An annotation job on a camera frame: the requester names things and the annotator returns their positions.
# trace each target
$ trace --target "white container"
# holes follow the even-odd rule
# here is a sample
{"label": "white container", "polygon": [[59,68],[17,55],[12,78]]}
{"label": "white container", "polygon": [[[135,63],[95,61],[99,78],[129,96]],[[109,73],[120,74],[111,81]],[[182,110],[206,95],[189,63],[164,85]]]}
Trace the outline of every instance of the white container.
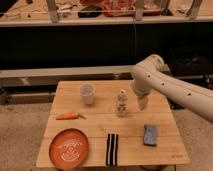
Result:
{"label": "white container", "polygon": [[86,105],[91,105],[94,101],[95,87],[91,83],[84,83],[80,86],[80,95]]}

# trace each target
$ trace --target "white bottle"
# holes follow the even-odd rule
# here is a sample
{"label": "white bottle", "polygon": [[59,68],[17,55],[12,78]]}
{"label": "white bottle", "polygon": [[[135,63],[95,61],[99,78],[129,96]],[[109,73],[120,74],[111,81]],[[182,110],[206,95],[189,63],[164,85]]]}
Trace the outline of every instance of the white bottle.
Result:
{"label": "white bottle", "polygon": [[125,90],[120,90],[117,95],[116,107],[117,107],[117,115],[118,116],[125,116],[127,106],[127,95]]}

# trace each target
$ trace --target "orange bowl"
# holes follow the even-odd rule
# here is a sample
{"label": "orange bowl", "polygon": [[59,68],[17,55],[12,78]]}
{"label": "orange bowl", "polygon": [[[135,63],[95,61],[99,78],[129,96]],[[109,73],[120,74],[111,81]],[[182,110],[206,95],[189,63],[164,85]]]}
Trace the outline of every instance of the orange bowl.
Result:
{"label": "orange bowl", "polygon": [[78,129],[67,129],[55,136],[49,147],[49,156],[57,168],[72,169],[83,163],[88,151],[86,135]]}

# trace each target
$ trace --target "black and white striped cloth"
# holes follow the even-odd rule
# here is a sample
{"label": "black and white striped cloth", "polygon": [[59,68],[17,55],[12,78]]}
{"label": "black and white striped cloth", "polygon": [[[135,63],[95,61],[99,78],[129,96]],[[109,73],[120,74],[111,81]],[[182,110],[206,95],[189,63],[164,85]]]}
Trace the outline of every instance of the black and white striped cloth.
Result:
{"label": "black and white striped cloth", "polygon": [[108,134],[106,165],[117,166],[118,134]]}

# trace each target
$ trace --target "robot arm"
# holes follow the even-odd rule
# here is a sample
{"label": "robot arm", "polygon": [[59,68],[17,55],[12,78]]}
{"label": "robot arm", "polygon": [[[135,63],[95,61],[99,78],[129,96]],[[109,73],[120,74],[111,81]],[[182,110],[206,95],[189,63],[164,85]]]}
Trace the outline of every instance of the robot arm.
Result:
{"label": "robot arm", "polygon": [[132,87],[138,98],[153,88],[213,123],[213,91],[167,76],[160,72],[163,66],[160,56],[150,55],[133,67]]}

